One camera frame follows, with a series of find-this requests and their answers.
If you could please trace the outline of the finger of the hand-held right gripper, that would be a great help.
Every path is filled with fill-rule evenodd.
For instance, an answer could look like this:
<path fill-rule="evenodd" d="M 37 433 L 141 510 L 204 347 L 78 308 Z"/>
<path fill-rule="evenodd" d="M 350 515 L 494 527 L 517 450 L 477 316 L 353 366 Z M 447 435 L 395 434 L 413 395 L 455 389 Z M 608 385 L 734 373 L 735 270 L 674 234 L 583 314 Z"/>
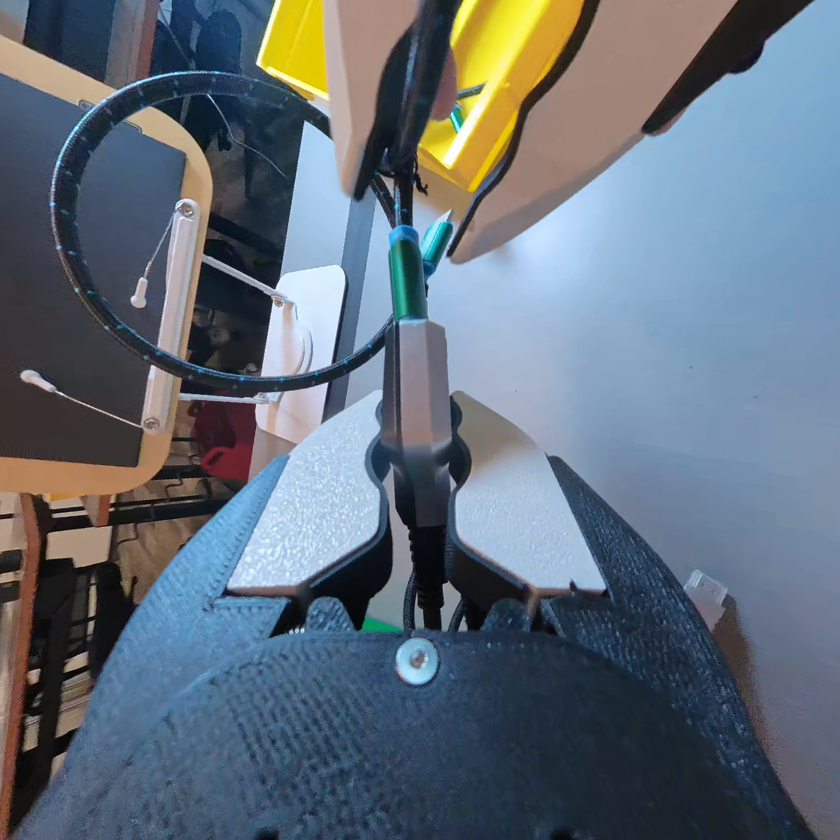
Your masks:
<path fill-rule="evenodd" d="M 339 183 L 360 201 L 384 162 L 413 171 L 427 125 L 456 105 L 460 2 L 330 1 L 324 54 Z"/>
<path fill-rule="evenodd" d="M 632 149 L 735 4 L 583 2 L 554 63 L 522 100 L 448 258 L 465 264 L 506 244 Z"/>

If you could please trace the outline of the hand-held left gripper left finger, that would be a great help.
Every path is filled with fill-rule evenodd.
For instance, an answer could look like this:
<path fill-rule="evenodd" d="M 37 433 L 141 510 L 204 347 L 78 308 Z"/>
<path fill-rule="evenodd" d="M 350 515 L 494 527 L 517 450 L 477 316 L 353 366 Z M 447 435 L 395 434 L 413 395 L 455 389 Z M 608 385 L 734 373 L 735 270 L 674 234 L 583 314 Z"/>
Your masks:
<path fill-rule="evenodd" d="M 382 391 L 314 430 L 287 461 L 260 513 L 227 590 L 300 601 L 376 547 L 389 530 L 375 467 Z"/>

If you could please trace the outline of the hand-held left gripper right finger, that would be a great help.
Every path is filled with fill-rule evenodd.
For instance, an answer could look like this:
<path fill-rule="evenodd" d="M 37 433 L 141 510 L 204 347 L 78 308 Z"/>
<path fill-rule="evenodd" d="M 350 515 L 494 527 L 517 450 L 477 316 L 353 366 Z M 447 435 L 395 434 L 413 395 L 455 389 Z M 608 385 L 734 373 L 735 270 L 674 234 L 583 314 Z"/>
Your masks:
<path fill-rule="evenodd" d="M 542 600 L 606 583 L 541 447 L 465 392 L 454 442 L 464 471 L 450 498 L 450 580 L 470 600 Z"/>

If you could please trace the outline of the yellow plastic bin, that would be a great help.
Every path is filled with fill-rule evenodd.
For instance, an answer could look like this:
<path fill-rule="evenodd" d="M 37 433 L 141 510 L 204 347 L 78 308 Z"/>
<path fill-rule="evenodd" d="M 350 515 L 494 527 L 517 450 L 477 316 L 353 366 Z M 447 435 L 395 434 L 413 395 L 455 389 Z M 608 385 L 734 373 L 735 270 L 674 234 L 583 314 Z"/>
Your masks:
<path fill-rule="evenodd" d="M 324 4 L 275 2 L 257 66 L 305 99 L 329 104 Z M 482 86 L 451 118 L 425 129 L 420 170 L 474 192 L 507 148 L 522 100 L 551 67 L 581 12 L 580 1 L 466 1 L 451 38 L 461 88 Z"/>

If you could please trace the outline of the grey hdmi hub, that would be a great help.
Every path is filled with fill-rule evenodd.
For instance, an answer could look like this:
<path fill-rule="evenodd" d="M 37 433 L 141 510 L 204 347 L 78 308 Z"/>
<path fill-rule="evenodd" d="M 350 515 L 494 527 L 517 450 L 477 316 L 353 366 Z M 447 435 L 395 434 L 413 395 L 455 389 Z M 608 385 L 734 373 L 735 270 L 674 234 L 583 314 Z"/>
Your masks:
<path fill-rule="evenodd" d="M 452 450 L 445 329 L 401 318 L 385 337 L 381 444 L 394 472 L 395 507 L 411 529 L 446 524 Z"/>

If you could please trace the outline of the braided hdmi cable green plugs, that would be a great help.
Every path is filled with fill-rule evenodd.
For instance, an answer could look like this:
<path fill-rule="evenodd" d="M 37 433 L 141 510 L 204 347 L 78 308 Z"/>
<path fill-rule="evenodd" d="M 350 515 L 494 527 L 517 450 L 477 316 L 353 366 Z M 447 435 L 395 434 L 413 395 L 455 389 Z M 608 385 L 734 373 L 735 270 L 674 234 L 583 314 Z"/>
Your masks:
<path fill-rule="evenodd" d="M 189 70 L 134 82 L 90 108 L 60 149 L 49 189 L 49 215 L 59 262 L 77 298 L 109 337 L 158 371 L 177 380 L 235 392 L 241 396 L 283 393 L 329 384 L 358 370 L 385 347 L 389 328 L 399 319 L 427 315 L 427 289 L 423 252 L 417 231 L 393 225 L 389 237 L 389 270 L 393 315 L 381 330 L 351 356 L 312 373 L 256 377 L 215 371 L 180 359 L 121 320 L 96 288 L 83 255 L 78 234 L 77 205 L 81 179 L 90 158 L 121 122 L 163 102 L 185 97 L 247 98 L 269 107 L 293 112 L 331 138 L 329 119 L 284 83 L 271 83 L 220 71 Z"/>

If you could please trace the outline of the white metal base plate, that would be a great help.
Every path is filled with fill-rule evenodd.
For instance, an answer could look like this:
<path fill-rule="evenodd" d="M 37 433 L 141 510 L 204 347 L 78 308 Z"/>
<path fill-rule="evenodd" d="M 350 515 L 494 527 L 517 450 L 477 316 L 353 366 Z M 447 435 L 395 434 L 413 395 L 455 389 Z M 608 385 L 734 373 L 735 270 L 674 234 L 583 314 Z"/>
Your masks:
<path fill-rule="evenodd" d="M 278 280 L 271 294 L 262 376 L 302 375 L 333 363 L 347 286 L 339 265 L 293 271 Z M 255 410 L 260 430 L 299 445 L 322 423 L 327 390 L 326 384 L 320 384 L 252 397 L 182 392 L 178 399 L 244 404 Z"/>

